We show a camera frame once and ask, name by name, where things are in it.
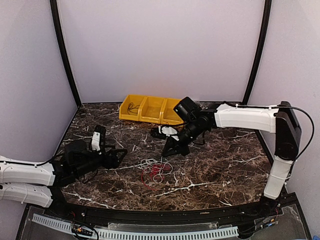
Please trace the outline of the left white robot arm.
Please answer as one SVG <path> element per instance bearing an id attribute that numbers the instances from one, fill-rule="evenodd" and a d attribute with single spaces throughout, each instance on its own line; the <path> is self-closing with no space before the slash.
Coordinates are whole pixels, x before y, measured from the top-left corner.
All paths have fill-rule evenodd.
<path id="1" fill-rule="evenodd" d="M 94 173 L 99 168 L 116 169 L 127 155 L 127 149 L 114 145 L 88 148 L 83 140 L 75 140 L 64 152 L 45 162 L 0 158 L 1 200 L 28 203 L 51 210 L 60 218 L 67 218 L 70 206 L 60 195 L 60 189 Z"/>

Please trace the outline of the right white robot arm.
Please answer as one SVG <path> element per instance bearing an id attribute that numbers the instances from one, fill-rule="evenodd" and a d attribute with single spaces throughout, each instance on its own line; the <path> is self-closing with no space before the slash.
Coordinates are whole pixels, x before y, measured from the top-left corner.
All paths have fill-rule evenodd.
<path id="1" fill-rule="evenodd" d="M 302 128 L 294 113 L 296 107 L 287 101 L 278 105 L 252 106 L 230 102 L 213 103 L 202 108 L 189 97 L 182 99 L 173 111 L 182 119 L 177 125 L 164 124 L 151 129 L 154 138 L 166 141 L 162 157 L 189 154 L 189 144 L 216 128 L 240 128 L 275 134 L 275 152 L 271 171 L 263 191 L 265 197 L 255 205 L 255 213 L 266 217 L 275 208 L 276 200 L 293 166 L 303 153 L 300 150 Z"/>

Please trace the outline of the right yellow plastic bin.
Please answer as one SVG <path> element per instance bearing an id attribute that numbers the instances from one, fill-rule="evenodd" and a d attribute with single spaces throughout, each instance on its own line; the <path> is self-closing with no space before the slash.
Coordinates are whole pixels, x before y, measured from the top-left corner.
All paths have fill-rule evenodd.
<path id="1" fill-rule="evenodd" d="M 184 121 L 174 111 L 174 107 L 180 102 L 180 99 L 165 98 L 161 107 L 161 124 L 177 125 L 182 124 Z"/>

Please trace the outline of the yellow plastic bin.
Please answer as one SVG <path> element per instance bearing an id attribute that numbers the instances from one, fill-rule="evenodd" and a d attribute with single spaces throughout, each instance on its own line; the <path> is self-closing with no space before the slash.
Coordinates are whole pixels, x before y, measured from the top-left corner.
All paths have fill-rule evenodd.
<path id="1" fill-rule="evenodd" d="M 139 121 L 160 124 L 164 103 L 164 97 L 146 96 L 139 107 Z"/>
<path id="2" fill-rule="evenodd" d="M 145 98 L 144 95 L 127 95 L 119 107 L 119 119 L 138 122 Z"/>
<path id="3" fill-rule="evenodd" d="M 180 99 L 165 98 L 161 107 L 161 124 L 177 125 L 182 124 L 184 121 L 174 111 L 174 107 L 180 102 Z"/>

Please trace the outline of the middle yellow plastic bin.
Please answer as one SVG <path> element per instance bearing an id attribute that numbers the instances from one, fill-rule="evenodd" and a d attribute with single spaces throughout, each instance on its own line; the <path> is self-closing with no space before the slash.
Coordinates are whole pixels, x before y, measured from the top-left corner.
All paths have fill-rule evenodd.
<path id="1" fill-rule="evenodd" d="M 146 96 L 139 107 L 139 121 L 160 124 L 164 103 L 164 97 Z"/>

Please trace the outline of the left yellow plastic bin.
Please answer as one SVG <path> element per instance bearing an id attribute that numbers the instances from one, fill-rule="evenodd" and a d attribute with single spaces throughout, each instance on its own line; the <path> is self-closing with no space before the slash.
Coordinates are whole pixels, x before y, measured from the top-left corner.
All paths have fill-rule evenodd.
<path id="1" fill-rule="evenodd" d="M 119 107 L 119 119 L 138 122 L 145 98 L 144 95 L 127 95 Z"/>

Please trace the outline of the black front rail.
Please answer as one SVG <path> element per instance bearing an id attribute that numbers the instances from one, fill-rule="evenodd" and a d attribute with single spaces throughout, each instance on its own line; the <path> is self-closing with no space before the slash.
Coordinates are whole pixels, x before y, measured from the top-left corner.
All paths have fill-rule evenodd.
<path id="1" fill-rule="evenodd" d="M 72 203 L 61 203 L 52 208 L 62 216 L 74 217 L 77 221 L 95 225 L 108 223 L 174 225 L 207 222 L 246 223 L 262 216 L 255 203 L 240 206 L 183 211 L 134 211 L 90 207 Z"/>

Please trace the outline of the left black frame post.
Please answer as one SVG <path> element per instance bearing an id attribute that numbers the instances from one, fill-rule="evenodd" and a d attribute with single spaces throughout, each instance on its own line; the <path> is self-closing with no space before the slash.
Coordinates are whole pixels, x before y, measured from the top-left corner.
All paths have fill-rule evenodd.
<path id="1" fill-rule="evenodd" d="M 80 108 L 82 105 L 80 95 L 76 86 L 76 81 L 74 79 L 73 73 L 72 73 L 72 68 L 71 64 L 69 61 L 69 56 L 67 53 L 67 48 L 63 36 L 63 30 L 62 30 L 62 25 L 61 25 L 61 19 L 60 19 L 60 14 L 59 14 L 59 9 L 58 9 L 58 1 L 57 0 L 50 0 L 50 9 L 51 9 L 51 16 L 53 20 L 53 25 L 54 25 L 54 31 L 56 35 L 56 40 L 62 60 L 62 64 L 64 67 L 64 71 L 67 77 L 67 81 L 74 99 L 74 102 L 76 104 L 77 108 Z"/>

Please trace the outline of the black frame post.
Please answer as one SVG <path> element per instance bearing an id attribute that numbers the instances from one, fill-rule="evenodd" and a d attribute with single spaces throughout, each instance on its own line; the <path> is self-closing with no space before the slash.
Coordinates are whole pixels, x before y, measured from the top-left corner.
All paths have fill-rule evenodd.
<path id="1" fill-rule="evenodd" d="M 74 79 L 73 73 L 72 73 L 72 68 L 71 64 L 69 61 L 69 56 L 67 53 L 67 48 L 63 36 L 63 30 L 62 30 L 62 25 L 61 25 L 61 19 L 60 19 L 60 14 L 59 14 L 59 9 L 58 9 L 58 1 L 57 0 L 50 0 L 50 9 L 51 9 L 51 16 L 53 20 L 53 25 L 54 25 L 54 31 L 56 35 L 56 40 L 62 60 L 62 64 L 64 67 L 64 71 L 67 77 L 67 81 L 74 99 L 74 102 L 76 104 L 77 108 L 80 108 L 82 105 L 80 95 L 76 86 L 76 81 Z"/>
<path id="2" fill-rule="evenodd" d="M 250 75 L 248 78 L 247 86 L 242 99 L 242 103 L 245 105 L 249 103 L 249 100 L 254 88 L 255 80 L 258 74 L 258 70 L 259 70 L 259 66 L 260 66 L 260 62 L 261 62 L 261 58 L 264 50 L 264 45 L 266 41 L 266 36 L 268 32 L 271 8 L 272 8 L 272 0 L 265 0 L 256 51 L 255 51 Z"/>

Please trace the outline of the right black frame post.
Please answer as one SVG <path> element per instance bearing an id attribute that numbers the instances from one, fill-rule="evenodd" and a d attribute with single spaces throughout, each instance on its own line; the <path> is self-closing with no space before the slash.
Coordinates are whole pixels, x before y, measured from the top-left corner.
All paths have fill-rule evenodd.
<path id="1" fill-rule="evenodd" d="M 272 8 L 272 0 L 265 0 L 256 51 L 255 51 L 250 75 L 248 78 L 247 86 L 242 99 L 242 103 L 245 105 L 249 103 L 249 100 L 254 88 L 255 80 L 258 74 L 258 70 L 259 70 L 259 66 L 260 66 L 260 62 L 261 62 L 261 58 L 264 50 L 264 45 L 266 41 L 266 36 L 268 32 L 271 8 Z"/>

